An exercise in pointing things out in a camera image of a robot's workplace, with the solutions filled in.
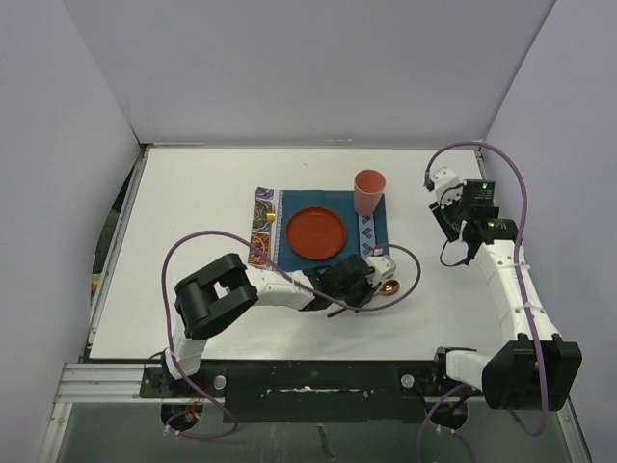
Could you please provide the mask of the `red round plate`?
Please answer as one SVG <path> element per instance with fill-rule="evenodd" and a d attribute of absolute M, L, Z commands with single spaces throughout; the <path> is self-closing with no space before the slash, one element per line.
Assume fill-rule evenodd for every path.
<path fill-rule="evenodd" d="M 325 260 L 345 245 L 347 230 L 332 210 L 311 206 L 294 213 L 285 226 L 285 239 L 292 251 L 311 260 Z"/>

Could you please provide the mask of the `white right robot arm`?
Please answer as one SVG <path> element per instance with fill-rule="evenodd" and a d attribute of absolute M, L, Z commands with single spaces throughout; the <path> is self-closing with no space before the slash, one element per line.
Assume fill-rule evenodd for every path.
<path fill-rule="evenodd" d="M 529 274 L 515 221 L 502 219 L 495 183 L 461 180 L 441 167 L 428 176 L 436 200 L 429 209 L 447 242 L 467 246 L 493 294 L 503 345 L 492 357 L 465 347 L 441 347 L 429 370 L 432 388 L 452 394 L 464 383 L 482 392 L 492 409 L 560 410 L 570 393 L 582 353 L 550 321 Z"/>

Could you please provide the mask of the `blue patterned placemat cloth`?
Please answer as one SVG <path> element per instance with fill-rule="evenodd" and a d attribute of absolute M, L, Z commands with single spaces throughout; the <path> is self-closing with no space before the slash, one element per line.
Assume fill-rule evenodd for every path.
<path fill-rule="evenodd" d="M 335 212 L 343 221 L 347 238 L 342 250 L 325 260 L 305 259 L 291 250 L 285 239 L 285 226 L 291 216 L 311 206 L 326 207 Z M 267 256 L 268 223 L 266 213 L 276 213 L 273 252 L 271 260 L 281 269 L 291 272 L 305 270 L 318 265 L 334 265 L 349 255 L 367 257 L 373 247 L 388 241 L 385 200 L 381 199 L 369 217 L 361 217 L 354 207 L 354 193 L 336 190 L 276 190 L 258 187 L 251 226 L 251 242 L 256 249 L 249 252 L 248 264 L 267 268 L 263 258 Z"/>

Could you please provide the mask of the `copper fork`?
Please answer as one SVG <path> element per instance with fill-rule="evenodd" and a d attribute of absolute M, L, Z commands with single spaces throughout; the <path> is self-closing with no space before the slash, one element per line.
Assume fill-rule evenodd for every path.
<path fill-rule="evenodd" d="M 274 228 L 276 223 L 276 213 L 274 211 L 268 211 L 266 213 L 266 219 L 268 223 L 268 246 L 267 246 L 267 257 L 270 259 L 272 257 L 273 252 L 273 239 L 274 239 Z"/>

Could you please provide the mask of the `copper spoon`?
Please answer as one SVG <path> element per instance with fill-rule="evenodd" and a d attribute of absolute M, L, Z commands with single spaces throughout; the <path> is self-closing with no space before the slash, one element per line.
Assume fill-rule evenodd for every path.
<path fill-rule="evenodd" d="M 399 291 L 399 289 L 400 289 L 400 284 L 396 280 L 391 279 L 391 280 L 384 281 L 379 287 L 379 290 L 376 292 L 376 294 L 380 296 L 389 297 L 389 296 L 396 294 Z M 328 313 L 327 317 L 331 318 L 343 312 L 345 312 L 345 309 L 338 309 L 338 310 Z"/>

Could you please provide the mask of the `pink plastic cup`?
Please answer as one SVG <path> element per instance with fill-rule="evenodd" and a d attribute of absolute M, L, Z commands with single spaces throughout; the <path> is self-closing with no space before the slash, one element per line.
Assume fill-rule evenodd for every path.
<path fill-rule="evenodd" d="M 371 215 L 386 189 L 385 177 L 375 170 L 363 170 L 354 178 L 354 205 L 361 216 Z"/>

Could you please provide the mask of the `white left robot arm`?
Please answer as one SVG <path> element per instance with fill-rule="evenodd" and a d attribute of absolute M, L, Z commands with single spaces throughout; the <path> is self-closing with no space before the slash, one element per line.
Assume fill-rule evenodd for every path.
<path fill-rule="evenodd" d="M 162 385 L 176 396 L 191 393 L 207 341 L 254 305 L 318 312 L 339 301 L 362 308 L 395 269 L 387 255 L 350 255 L 334 266 L 294 271 L 286 279 L 274 270 L 247 266 L 234 253 L 226 254 L 174 288 L 172 343 L 165 352 Z"/>

